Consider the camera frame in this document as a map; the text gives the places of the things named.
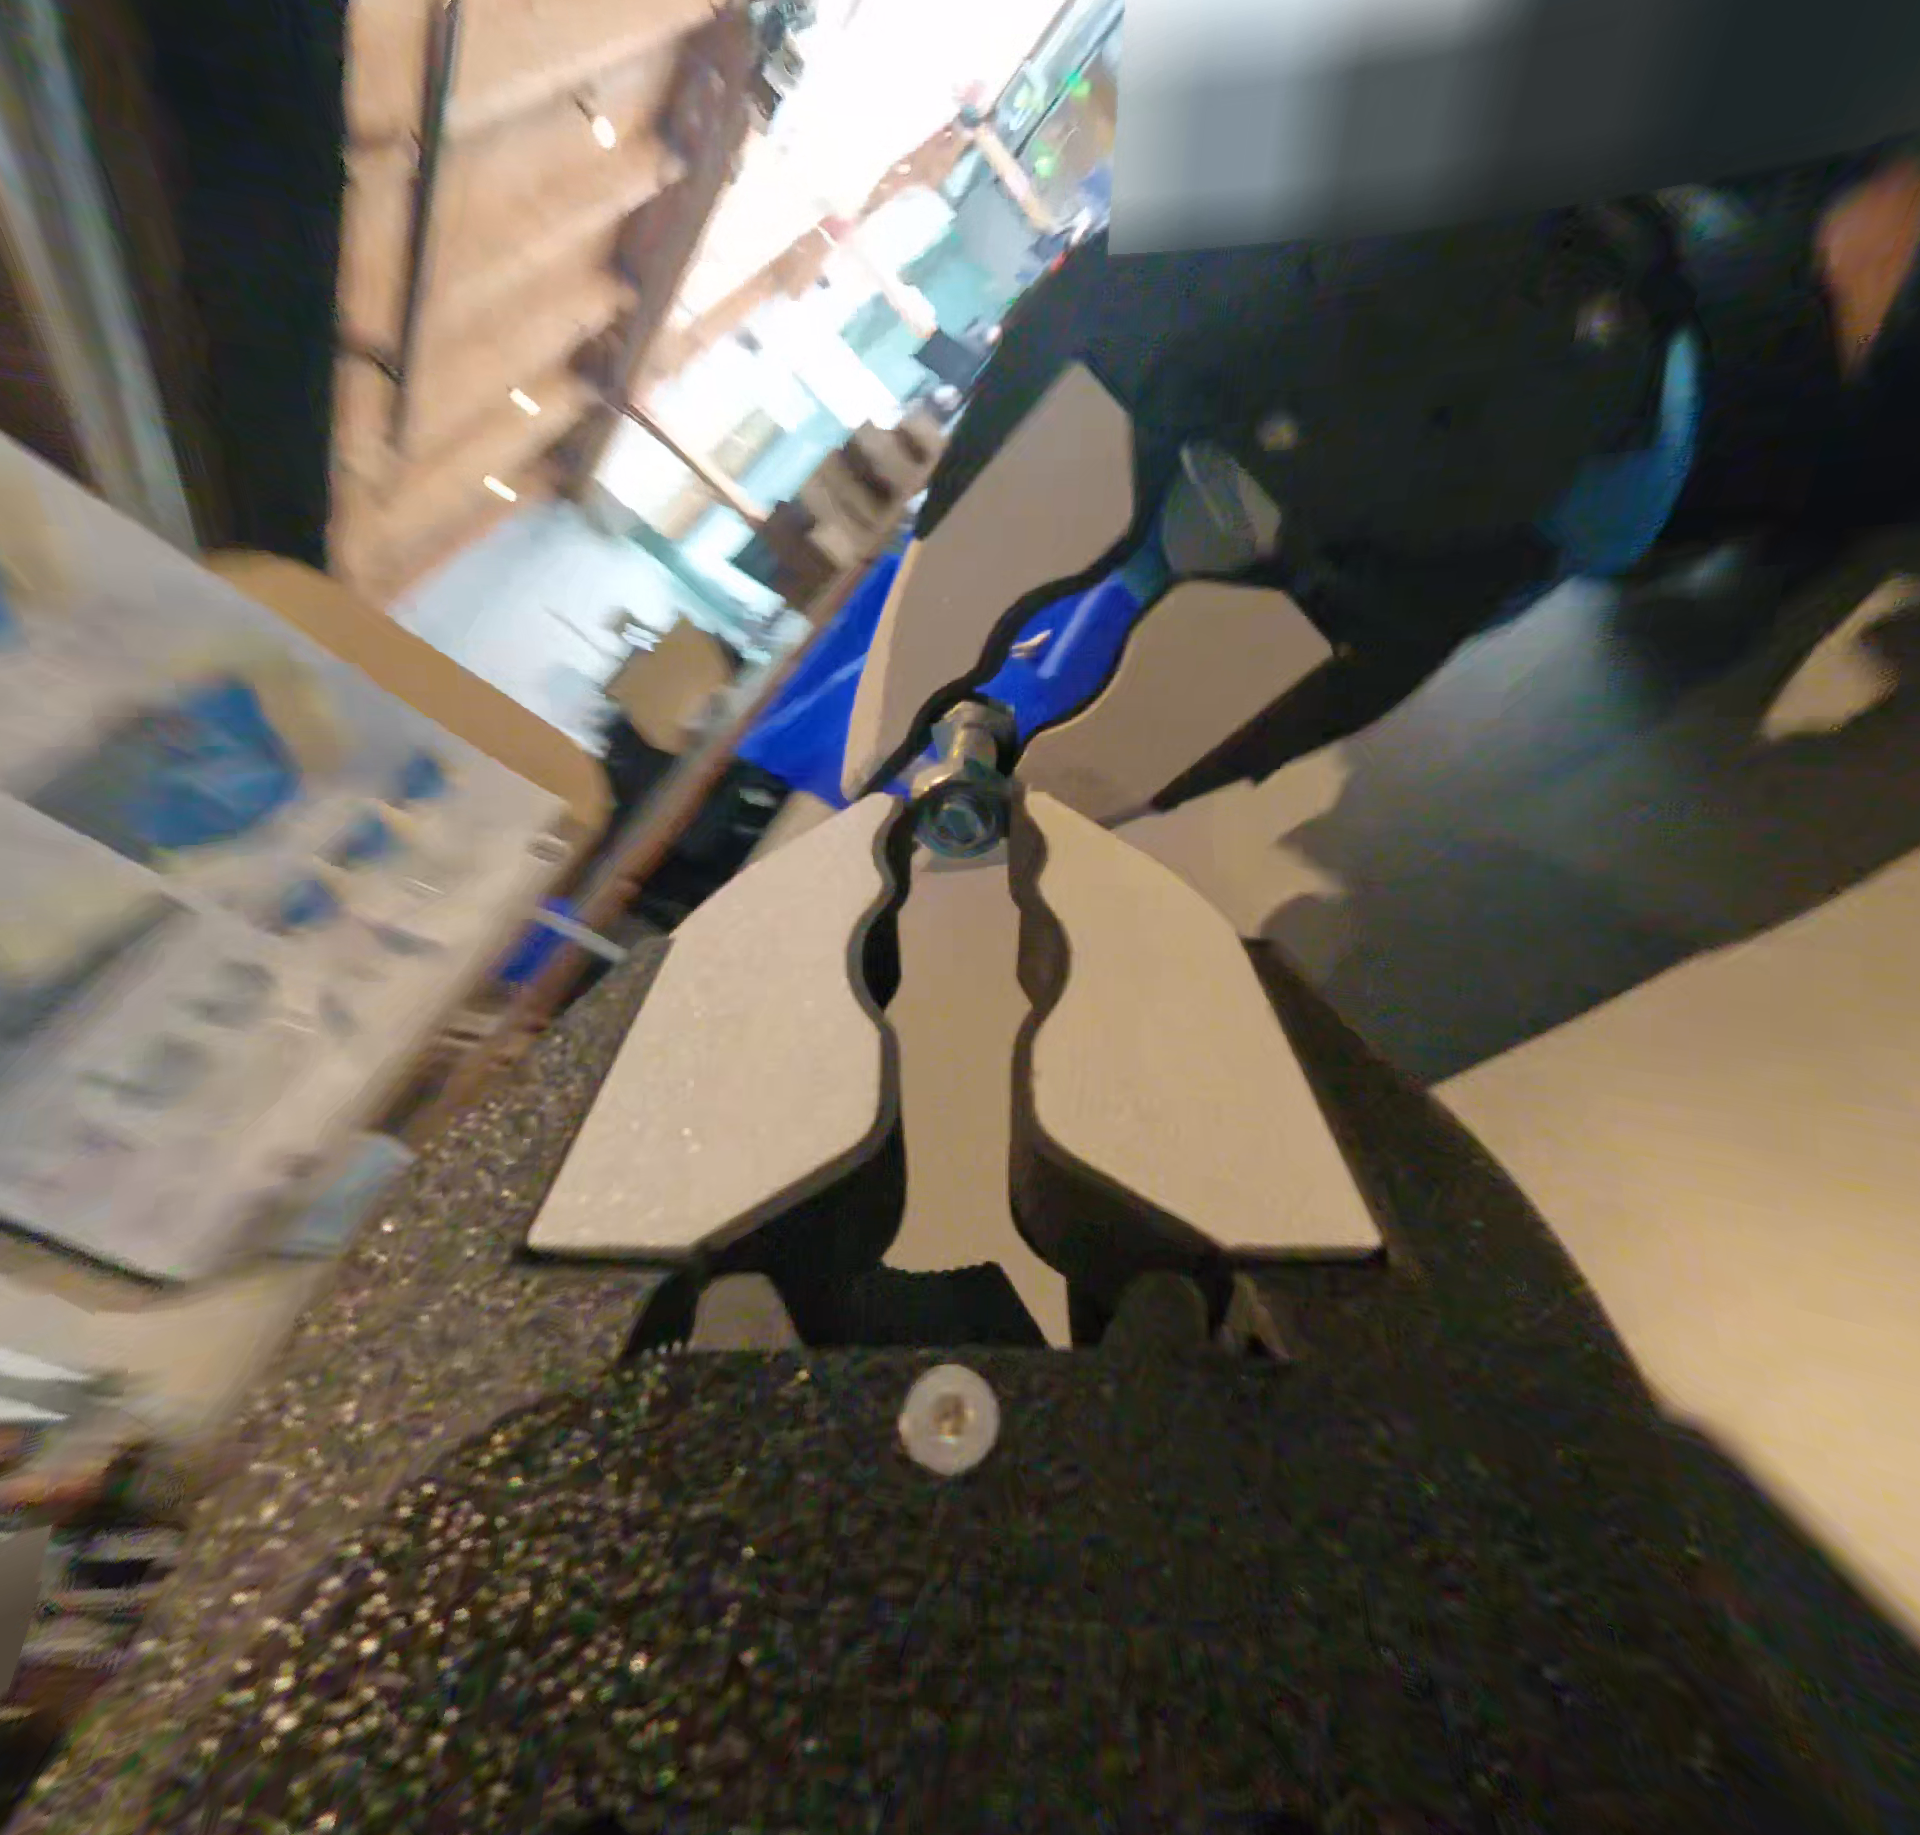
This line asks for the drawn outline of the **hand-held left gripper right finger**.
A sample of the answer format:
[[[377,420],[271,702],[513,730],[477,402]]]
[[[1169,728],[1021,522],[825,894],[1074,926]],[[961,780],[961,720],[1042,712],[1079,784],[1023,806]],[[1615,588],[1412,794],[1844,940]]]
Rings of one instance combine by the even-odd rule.
[[[1011,1202],[1092,1348],[1145,1278],[1217,1328],[1236,1278],[1366,1270],[1380,1222],[1249,944],[1198,890],[1054,796],[1021,798]]]

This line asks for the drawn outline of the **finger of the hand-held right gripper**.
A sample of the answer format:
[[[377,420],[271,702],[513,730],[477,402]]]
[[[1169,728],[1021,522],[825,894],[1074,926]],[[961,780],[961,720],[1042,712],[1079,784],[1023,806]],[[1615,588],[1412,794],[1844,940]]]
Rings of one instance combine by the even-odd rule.
[[[1336,650],[1285,594],[1191,580],[1145,612],[1102,688],[1023,746],[1014,784],[1097,824],[1155,798]]]
[[[1123,546],[1139,514],[1131,418],[1072,362],[939,524],[918,524],[855,696],[844,800],[899,778],[1021,628]]]

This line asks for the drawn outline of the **blue plastic bin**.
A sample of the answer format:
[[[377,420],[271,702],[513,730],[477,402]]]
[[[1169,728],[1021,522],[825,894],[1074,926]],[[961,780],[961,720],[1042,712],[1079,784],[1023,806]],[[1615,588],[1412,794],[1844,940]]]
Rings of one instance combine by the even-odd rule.
[[[884,548],[734,752],[789,792],[810,794],[828,808],[846,804],[841,788],[855,698],[905,552],[905,536]],[[1016,736],[1026,744],[1077,714],[1109,684],[1147,606],[1128,576],[1106,578],[1044,606],[1021,626],[983,698],[1011,712]]]

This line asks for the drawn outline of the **person's right forearm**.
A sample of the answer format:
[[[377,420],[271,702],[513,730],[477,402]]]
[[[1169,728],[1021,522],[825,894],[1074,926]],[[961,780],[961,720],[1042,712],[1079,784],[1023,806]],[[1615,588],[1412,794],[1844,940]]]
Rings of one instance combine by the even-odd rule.
[[[1916,138],[1702,190],[1707,394],[1687,510],[1710,538],[1916,522]]]

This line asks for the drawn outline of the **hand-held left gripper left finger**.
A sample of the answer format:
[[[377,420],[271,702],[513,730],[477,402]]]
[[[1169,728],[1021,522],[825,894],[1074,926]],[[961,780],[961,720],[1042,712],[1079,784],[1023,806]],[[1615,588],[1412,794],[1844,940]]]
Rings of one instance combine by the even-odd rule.
[[[686,916],[524,1236],[534,1266],[767,1280],[858,1346],[907,1208],[905,808],[867,796]]]

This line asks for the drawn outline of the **steel hex bolt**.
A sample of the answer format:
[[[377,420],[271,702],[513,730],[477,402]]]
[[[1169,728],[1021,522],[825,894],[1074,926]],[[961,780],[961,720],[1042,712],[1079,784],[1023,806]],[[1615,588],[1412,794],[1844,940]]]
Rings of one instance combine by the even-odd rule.
[[[1005,840],[1011,810],[1009,774],[953,778],[941,774],[927,754],[913,780],[917,840],[946,860],[974,860],[992,852]]]

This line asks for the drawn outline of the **person's right hand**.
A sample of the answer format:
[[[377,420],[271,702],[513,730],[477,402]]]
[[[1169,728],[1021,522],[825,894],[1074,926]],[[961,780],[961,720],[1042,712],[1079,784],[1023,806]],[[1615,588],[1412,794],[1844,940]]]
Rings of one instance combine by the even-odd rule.
[[[1669,342],[1649,442],[1588,460],[1543,518],[1559,584],[1621,582],[1669,528],[1695,468],[1707,410],[1700,342],[1693,324]]]

